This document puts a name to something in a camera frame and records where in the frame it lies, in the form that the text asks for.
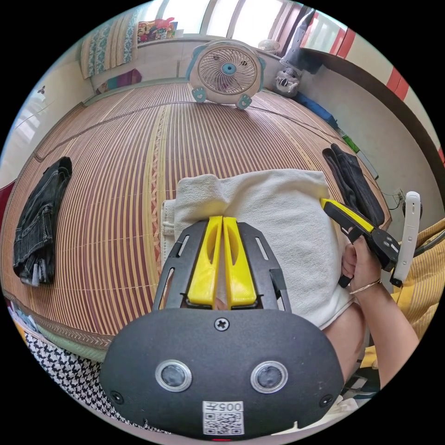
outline camera lens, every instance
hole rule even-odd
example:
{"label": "camera lens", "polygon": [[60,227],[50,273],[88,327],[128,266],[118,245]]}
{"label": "camera lens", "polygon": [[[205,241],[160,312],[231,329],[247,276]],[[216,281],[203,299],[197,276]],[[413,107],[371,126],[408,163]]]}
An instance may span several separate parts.
{"label": "camera lens", "polygon": [[171,392],[185,391],[191,385],[191,371],[178,360],[166,360],[158,365],[155,371],[158,384]]}
{"label": "camera lens", "polygon": [[286,367],[279,362],[260,363],[252,371],[250,384],[262,394],[276,393],[286,385],[288,373]]}
{"label": "camera lens", "polygon": [[178,388],[184,384],[185,372],[178,365],[167,365],[161,371],[162,381],[173,388]]}

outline desk fan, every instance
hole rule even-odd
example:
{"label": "desk fan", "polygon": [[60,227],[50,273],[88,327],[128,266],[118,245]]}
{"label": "desk fan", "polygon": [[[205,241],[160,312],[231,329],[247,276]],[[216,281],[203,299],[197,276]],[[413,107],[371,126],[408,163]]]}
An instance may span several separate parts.
{"label": "desk fan", "polygon": [[186,78],[196,102],[206,100],[246,109],[263,87],[266,62],[236,40],[215,40],[193,51]]}

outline power outlet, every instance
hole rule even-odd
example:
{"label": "power outlet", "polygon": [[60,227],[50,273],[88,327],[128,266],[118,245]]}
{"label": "power outlet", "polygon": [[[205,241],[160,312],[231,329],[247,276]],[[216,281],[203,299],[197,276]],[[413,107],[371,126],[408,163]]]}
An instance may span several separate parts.
{"label": "power outlet", "polygon": [[402,204],[405,202],[405,194],[402,192],[402,189],[398,189],[394,195],[397,196],[398,203]]}

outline black jeans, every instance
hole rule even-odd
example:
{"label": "black jeans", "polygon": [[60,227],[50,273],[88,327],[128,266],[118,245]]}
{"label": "black jeans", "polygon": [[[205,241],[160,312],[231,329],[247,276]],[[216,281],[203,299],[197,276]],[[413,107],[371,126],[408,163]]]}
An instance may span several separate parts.
{"label": "black jeans", "polygon": [[52,283],[55,273],[57,218],[71,179],[71,159],[63,157],[48,167],[29,196],[15,232],[13,269],[23,282]]}
{"label": "black jeans", "polygon": [[337,182],[344,202],[361,213],[374,226],[385,222],[385,214],[371,190],[356,156],[344,152],[337,144],[323,150],[323,156]]}

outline bed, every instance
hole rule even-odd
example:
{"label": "bed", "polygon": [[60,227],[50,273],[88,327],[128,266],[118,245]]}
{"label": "bed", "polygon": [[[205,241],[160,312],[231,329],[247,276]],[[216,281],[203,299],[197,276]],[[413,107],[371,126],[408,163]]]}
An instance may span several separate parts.
{"label": "bed", "polygon": [[[42,141],[24,166],[6,208],[1,283],[50,340],[86,356],[148,313],[160,274],[160,207],[187,176],[220,178],[264,169],[324,171],[340,191],[322,150],[353,153],[332,128],[294,101],[260,92],[241,111],[196,104],[191,86],[145,86],[79,105]],[[13,239],[27,197],[44,170],[69,156],[73,176],[59,214],[52,286],[23,285],[12,268]],[[384,213],[376,182],[363,172]]]}

